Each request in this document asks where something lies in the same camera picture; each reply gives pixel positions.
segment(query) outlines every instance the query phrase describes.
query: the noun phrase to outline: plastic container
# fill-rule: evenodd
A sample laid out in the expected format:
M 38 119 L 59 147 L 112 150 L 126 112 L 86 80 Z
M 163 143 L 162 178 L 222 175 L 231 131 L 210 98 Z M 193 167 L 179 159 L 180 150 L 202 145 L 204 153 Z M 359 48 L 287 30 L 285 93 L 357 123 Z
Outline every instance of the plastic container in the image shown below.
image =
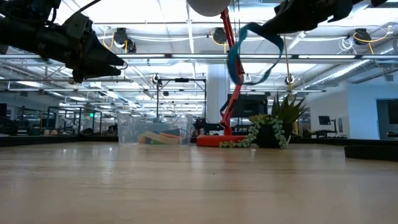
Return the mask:
M 189 145 L 192 123 L 191 114 L 179 118 L 146 118 L 119 113 L 119 144 Z

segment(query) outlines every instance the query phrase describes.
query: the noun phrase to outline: yellow cable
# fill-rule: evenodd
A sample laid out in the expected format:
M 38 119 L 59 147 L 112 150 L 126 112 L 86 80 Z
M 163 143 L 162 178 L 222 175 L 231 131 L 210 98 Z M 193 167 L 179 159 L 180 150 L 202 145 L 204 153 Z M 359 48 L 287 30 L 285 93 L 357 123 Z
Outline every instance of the yellow cable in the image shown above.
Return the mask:
M 214 43 L 216 43 L 216 45 L 220 45 L 220 46 L 224 46 L 224 54 L 226 54 L 226 46 L 227 46 L 227 43 L 224 43 L 224 44 L 219 44 L 219 43 L 217 43 L 215 40 L 214 40 L 214 31 L 213 32 L 211 32 L 211 39 L 213 40 L 213 42 Z
M 289 69 L 289 57 L 287 55 L 287 44 L 286 44 L 286 35 L 284 35 L 284 45 L 285 45 L 285 56 L 286 56 L 286 69 L 287 69 L 287 82 L 289 83 L 289 97 L 292 97 L 292 91 L 293 91 L 293 84 L 291 82 L 291 74 L 290 74 L 290 69 Z M 299 135 L 299 126 L 297 124 L 297 121 L 294 122 L 294 133 L 296 135 Z
M 361 39 L 359 39 L 359 38 L 357 38 L 355 35 L 356 34 L 358 34 L 357 32 L 356 33 L 354 33 L 354 39 L 356 39 L 356 40 L 359 40 L 359 41 L 362 41 L 362 42 L 364 42 L 364 43 L 375 43 L 375 42 L 377 42 L 377 41 L 380 41 L 380 40 L 383 40 L 383 39 L 385 39 L 387 36 L 388 36 L 388 33 L 386 33 L 386 35 L 384 36 L 384 37 L 381 37 L 380 39 L 377 39 L 377 40 L 361 40 Z
M 368 44 L 369 44 L 369 48 L 371 49 L 372 54 L 374 54 L 374 51 L 373 51 L 371 43 L 368 43 Z
M 104 46 L 109 50 L 109 49 L 111 49 L 112 47 L 113 47 L 113 41 L 114 41 L 114 39 L 113 39 L 113 37 L 114 37 L 114 32 L 112 33 L 112 43 L 111 43 L 111 46 L 110 47 L 108 47 L 107 45 L 106 45 L 106 43 L 105 43 L 105 35 L 106 35 L 106 31 L 107 31 L 108 29 L 105 29 L 105 31 L 104 31 L 104 38 L 102 39 L 102 43 L 104 44 Z

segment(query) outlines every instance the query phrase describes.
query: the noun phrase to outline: monitor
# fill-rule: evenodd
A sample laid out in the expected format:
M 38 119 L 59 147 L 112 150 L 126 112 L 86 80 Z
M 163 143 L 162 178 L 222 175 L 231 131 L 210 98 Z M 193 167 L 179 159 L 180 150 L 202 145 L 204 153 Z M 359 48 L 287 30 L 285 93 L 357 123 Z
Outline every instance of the monitor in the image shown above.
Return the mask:
M 233 118 L 248 118 L 259 114 L 268 114 L 266 95 L 239 95 L 234 105 Z
M 330 125 L 330 117 L 329 116 L 319 116 L 319 124 L 320 125 Z

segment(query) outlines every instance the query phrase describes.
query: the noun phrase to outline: blue cloth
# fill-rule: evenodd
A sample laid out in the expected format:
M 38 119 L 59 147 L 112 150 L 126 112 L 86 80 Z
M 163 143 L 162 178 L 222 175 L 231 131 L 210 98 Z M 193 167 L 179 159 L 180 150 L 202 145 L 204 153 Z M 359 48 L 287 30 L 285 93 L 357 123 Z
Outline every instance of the blue cloth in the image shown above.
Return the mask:
M 229 71 L 229 75 L 230 75 L 232 81 L 234 81 L 234 83 L 237 85 L 257 85 L 259 83 L 266 81 L 268 79 L 269 74 L 271 73 L 271 70 L 279 63 L 280 57 L 282 56 L 282 52 L 284 51 L 284 41 L 277 34 L 274 34 L 274 35 L 261 34 L 262 33 L 261 29 L 262 29 L 262 27 L 259 24 L 256 24 L 255 22 L 251 22 L 248 25 L 244 26 L 241 29 L 241 31 L 239 32 L 239 41 L 237 43 L 235 43 L 232 46 L 232 48 L 229 50 L 228 71 Z M 244 83 L 243 80 L 242 81 L 239 80 L 239 74 L 238 74 L 238 71 L 236 70 L 236 68 L 238 68 L 238 66 L 240 66 L 240 65 L 237 65 L 236 63 L 240 61 L 239 49 L 240 49 L 243 41 L 248 37 L 248 30 L 252 31 L 253 33 L 255 33 L 257 35 L 260 35 L 261 37 L 267 39 L 268 41 L 270 41 L 273 44 L 275 44 L 276 46 L 278 46 L 279 58 L 275 62 L 275 64 L 273 64 L 273 66 L 271 66 L 271 68 L 269 68 L 265 72 L 265 74 L 259 81 Z

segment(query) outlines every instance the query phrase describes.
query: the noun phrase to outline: table surface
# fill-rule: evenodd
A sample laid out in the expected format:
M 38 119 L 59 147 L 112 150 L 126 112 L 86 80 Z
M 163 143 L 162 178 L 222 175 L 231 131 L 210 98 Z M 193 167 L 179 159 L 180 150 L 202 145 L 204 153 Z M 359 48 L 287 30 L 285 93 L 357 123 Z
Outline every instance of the table surface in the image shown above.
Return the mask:
M 398 163 L 342 147 L 0 148 L 0 223 L 398 222 Z

